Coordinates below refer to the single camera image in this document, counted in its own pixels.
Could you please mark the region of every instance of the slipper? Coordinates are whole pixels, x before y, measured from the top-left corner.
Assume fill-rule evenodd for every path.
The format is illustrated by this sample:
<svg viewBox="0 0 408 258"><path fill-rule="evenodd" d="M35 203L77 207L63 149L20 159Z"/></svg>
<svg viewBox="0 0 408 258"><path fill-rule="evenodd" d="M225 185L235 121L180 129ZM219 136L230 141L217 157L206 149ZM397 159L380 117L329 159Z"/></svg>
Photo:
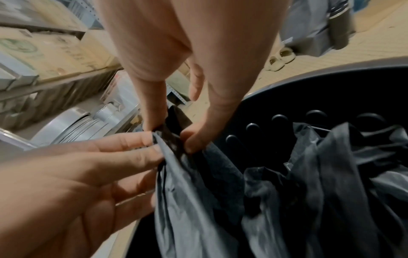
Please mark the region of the slipper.
<svg viewBox="0 0 408 258"><path fill-rule="evenodd" d="M292 62L296 57L293 50L287 47L282 48L279 53L277 53L277 56L280 60L284 61L285 64Z"/></svg>
<svg viewBox="0 0 408 258"><path fill-rule="evenodd" d="M285 63L279 60L275 56L271 56L269 60L266 62L265 69L267 71L279 71L285 66Z"/></svg>

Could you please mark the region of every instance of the black trash bag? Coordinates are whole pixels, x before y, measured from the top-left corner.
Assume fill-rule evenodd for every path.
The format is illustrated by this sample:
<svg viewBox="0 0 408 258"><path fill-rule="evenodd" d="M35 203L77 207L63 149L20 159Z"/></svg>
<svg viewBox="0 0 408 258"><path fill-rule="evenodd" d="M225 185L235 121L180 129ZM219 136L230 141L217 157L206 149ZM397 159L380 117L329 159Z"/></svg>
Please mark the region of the black trash bag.
<svg viewBox="0 0 408 258"><path fill-rule="evenodd" d="M154 213L161 255L253 257L241 228L243 175L214 144L187 155L178 135L189 124L171 107L166 124L153 133L165 157L158 168Z"/></svg>
<svg viewBox="0 0 408 258"><path fill-rule="evenodd" d="M251 247L255 246L253 243L273 243L274 247L263 250L282 249L276 245L282 232L294 258L407 257L408 212L396 204L401 206L404 202L407 207L402 189L408 189L401 181L398 187L391 187L387 176L388 170L407 163L405 130L393 126L360 133L345 123L319 141L317 137L310 140L310 127L295 125L295 131L296 128L300 129L296 134L300 138L293 153L301 153L302 146L304 150L286 177L267 169L245 171L245 178L251 178L246 180L246 203L252 206L246 210L243 228L248 228L248 221L266 225L259 229L262 233L253 230L249 237ZM271 199L280 204L279 212L268 205ZM276 257L287 256L279 252Z"/></svg>

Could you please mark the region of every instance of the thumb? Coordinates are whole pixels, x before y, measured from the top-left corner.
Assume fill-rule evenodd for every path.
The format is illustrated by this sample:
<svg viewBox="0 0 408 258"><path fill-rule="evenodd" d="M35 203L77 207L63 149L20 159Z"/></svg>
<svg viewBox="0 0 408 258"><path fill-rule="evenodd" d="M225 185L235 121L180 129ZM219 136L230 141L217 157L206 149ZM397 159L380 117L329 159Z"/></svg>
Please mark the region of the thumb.
<svg viewBox="0 0 408 258"><path fill-rule="evenodd" d="M190 125L180 134L181 140L185 142L186 152L195 153L202 150L216 139L233 116L242 97L222 98L213 91L209 84L210 107L200 122Z"/></svg>

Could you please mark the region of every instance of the hand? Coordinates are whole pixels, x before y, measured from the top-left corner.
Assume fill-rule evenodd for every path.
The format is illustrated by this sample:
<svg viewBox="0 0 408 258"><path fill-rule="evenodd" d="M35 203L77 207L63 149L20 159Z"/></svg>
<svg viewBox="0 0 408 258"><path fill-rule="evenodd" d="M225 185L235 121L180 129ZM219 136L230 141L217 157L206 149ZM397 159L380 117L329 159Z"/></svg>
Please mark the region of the hand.
<svg viewBox="0 0 408 258"><path fill-rule="evenodd" d="M40 148L0 167L2 257L87 258L151 213L163 160L151 145L150 132L116 134Z"/></svg>
<svg viewBox="0 0 408 258"><path fill-rule="evenodd" d="M189 153L203 149L232 117L262 70L288 0L96 0L142 106L144 129L167 114L165 80L192 56L190 98L208 80L210 107L181 133Z"/></svg>

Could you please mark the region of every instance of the trash can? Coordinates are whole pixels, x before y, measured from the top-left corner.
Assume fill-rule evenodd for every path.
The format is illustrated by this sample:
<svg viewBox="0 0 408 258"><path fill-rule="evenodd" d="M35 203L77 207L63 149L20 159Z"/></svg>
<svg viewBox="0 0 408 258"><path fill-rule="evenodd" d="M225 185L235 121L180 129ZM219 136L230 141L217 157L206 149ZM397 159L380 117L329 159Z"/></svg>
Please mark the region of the trash can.
<svg viewBox="0 0 408 258"><path fill-rule="evenodd" d="M214 143L244 172L281 170L295 144L292 122L325 136L343 122L360 130L400 124L408 128L404 87L408 57L375 60L302 74L247 96ZM135 230L127 256L161 257L153 214Z"/></svg>

